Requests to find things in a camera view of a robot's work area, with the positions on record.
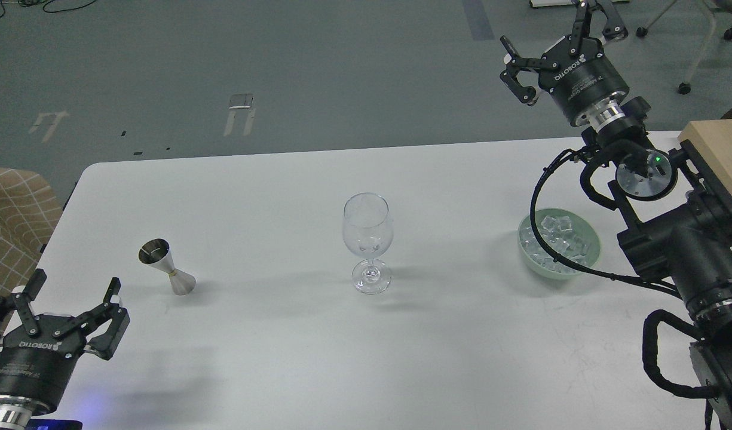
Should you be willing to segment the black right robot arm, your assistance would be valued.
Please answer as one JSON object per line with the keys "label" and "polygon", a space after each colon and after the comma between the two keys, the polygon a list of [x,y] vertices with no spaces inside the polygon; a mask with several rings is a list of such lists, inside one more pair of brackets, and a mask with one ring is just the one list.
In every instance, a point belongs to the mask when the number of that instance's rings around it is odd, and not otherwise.
{"label": "black right robot arm", "polygon": [[540,234],[555,262],[579,272],[664,292],[681,299],[689,321],[650,313],[642,326],[642,367],[675,397],[706,402],[705,428],[718,416],[732,429],[732,191],[727,175],[694,139],[662,152],[644,120],[650,104],[628,98],[630,87],[604,46],[627,38],[611,1],[576,1],[571,31],[536,58],[506,36],[500,78],[518,101],[533,105],[548,93],[569,124],[582,126],[584,147],[565,149],[543,170],[529,204],[536,228],[541,188],[562,164],[582,162],[580,185],[590,201],[619,210],[626,224],[618,244],[635,275],[598,271],[569,260]]}

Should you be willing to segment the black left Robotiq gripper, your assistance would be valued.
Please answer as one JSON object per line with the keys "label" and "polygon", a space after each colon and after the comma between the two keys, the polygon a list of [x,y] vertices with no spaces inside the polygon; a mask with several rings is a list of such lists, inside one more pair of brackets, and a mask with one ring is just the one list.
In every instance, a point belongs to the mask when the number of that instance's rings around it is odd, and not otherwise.
{"label": "black left Robotiq gripper", "polygon": [[118,277],[111,278],[100,305],[77,317],[50,313],[35,316],[30,303],[47,278],[38,268],[23,291],[0,296],[0,326],[13,312],[21,321],[2,340],[0,409],[14,408],[32,416],[54,413],[81,354],[110,360],[130,323],[128,310],[112,301],[121,290]]}

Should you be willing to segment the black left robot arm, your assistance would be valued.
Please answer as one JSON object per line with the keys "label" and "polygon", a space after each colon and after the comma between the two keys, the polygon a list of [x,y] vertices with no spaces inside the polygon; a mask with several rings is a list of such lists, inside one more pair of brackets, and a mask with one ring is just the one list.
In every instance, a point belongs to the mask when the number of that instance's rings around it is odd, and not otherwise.
{"label": "black left robot arm", "polygon": [[35,315],[32,302],[46,281],[37,269],[20,292],[0,296],[0,429],[80,429],[54,413],[82,354],[110,360],[129,325],[128,310],[114,302],[119,278],[101,303],[79,316]]}

